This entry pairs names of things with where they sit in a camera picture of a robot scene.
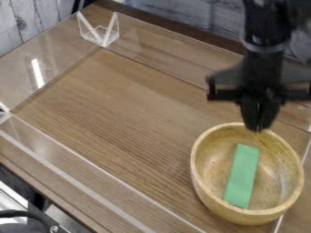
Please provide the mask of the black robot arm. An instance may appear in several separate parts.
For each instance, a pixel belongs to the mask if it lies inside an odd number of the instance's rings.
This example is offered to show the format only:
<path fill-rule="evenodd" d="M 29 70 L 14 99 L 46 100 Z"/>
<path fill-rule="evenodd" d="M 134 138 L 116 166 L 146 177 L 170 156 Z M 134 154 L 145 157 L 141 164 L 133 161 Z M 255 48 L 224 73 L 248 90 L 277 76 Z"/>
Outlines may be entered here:
<path fill-rule="evenodd" d="M 206 99 L 233 101 L 245 128 L 271 127 L 288 101 L 311 100 L 311 68 L 284 60 L 292 32 L 311 24 L 311 0 L 243 0 L 245 55 L 206 77 Z"/>

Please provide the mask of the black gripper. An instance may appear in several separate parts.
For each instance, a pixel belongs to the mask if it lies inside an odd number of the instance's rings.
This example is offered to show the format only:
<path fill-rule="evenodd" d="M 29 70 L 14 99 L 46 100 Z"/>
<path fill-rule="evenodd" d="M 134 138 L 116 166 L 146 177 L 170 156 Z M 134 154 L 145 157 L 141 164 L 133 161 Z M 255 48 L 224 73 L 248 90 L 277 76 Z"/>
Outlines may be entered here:
<path fill-rule="evenodd" d="M 249 131 L 269 128 L 285 101 L 311 100 L 311 68 L 284 59 L 284 50 L 245 51 L 241 60 L 206 77 L 208 100 L 240 103 Z M 260 104 L 244 99 L 251 98 Z"/>

